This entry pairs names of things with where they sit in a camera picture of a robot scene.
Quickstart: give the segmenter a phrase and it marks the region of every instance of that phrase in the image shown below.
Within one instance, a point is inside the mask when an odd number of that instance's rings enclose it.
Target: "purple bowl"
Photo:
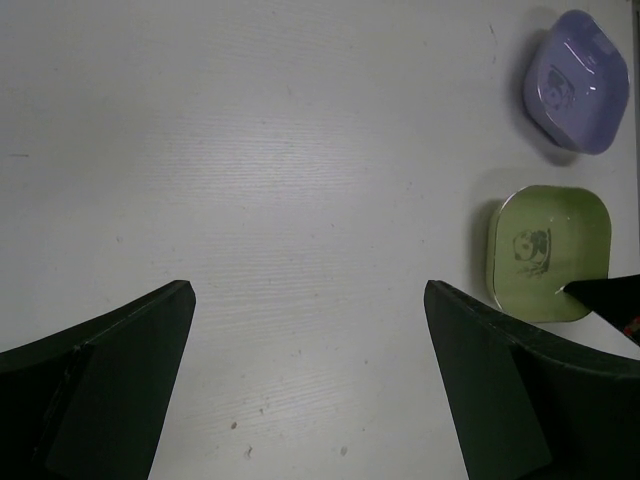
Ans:
[[[571,10],[549,30],[524,82],[527,111],[563,148],[597,155],[615,139],[629,72],[591,15]]]

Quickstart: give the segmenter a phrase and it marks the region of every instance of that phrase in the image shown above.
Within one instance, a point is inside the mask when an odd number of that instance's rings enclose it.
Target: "square bowl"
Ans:
[[[579,320],[589,310],[562,289],[574,280],[607,278],[610,249],[611,220],[597,195],[526,187],[491,218],[487,287],[500,309],[520,320]]]
[[[529,115],[561,147],[597,155],[613,143],[628,100],[618,49],[588,13],[562,15],[525,77]]]

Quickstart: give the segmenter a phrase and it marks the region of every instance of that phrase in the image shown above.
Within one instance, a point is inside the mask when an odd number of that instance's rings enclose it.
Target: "black object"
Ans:
[[[194,308],[175,281],[0,354],[0,478],[148,478]]]
[[[640,275],[571,282],[564,292],[640,346]]]
[[[425,308],[470,480],[640,478],[640,362],[443,282],[428,283]]]

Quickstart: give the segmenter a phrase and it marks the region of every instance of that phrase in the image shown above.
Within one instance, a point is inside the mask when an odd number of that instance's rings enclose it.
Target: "table surface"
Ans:
[[[422,294],[485,299],[488,205],[591,189],[640,270],[635,99],[598,157],[522,113],[570,8],[632,62],[626,0],[4,2],[0,347],[188,279],[153,480],[466,478]]]

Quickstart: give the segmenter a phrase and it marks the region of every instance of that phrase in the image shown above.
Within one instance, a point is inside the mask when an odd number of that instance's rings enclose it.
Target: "white table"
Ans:
[[[189,279],[153,480],[466,478],[422,294],[485,298],[487,202],[591,189],[640,271],[635,99],[577,158],[516,102],[566,9],[633,61],[631,3],[560,3],[3,2],[0,347]]]

